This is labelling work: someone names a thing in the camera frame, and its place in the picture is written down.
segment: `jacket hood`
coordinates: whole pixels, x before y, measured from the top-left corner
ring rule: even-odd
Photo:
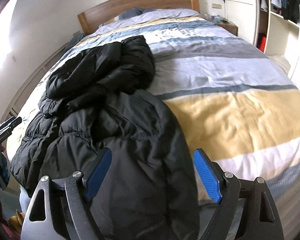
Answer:
[[[146,89],[154,74],[154,59],[143,36],[86,49],[51,74],[39,109],[46,118],[65,116],[109,92]]]

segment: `open closet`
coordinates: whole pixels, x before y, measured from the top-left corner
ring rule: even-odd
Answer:
[[[296,0],[260,0],[259,9],[258,32],[263,39],[258,48],[288,74],[298,61],[299,4]]]
[[[238,36],[274,61],[300,90],[300,5],[296,0],[225,0]]]

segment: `blue gripper pad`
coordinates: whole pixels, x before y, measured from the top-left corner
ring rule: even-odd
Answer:
[[[112,152],[107,148],[103,157],[99,160],[97,166],[92,170],[89,178],[85,182],[86,194],[84,195],[84,198],[87,202],[97,195],[111,162]]]
[[[213,163],[210,160],[205,160],[205,157],[201,154],[200,150],[196,149],[194,151],[193,163],[209,197],[219,204],[222,199],[219,180],[210,167]]]

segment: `wall socket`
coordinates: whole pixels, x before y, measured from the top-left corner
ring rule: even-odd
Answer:
[[[222,5],[221,5],[221,4],[217,4],[217,3],[213,3],[213,4],[212,4],[212,8],[215,8],[215,9],[222,9]]]

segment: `sunlight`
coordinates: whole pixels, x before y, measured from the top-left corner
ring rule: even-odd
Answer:
[[[9,29],[16,3],[17,0],[10,0],[0,14],[0,69],[6,56],[11,52]]]

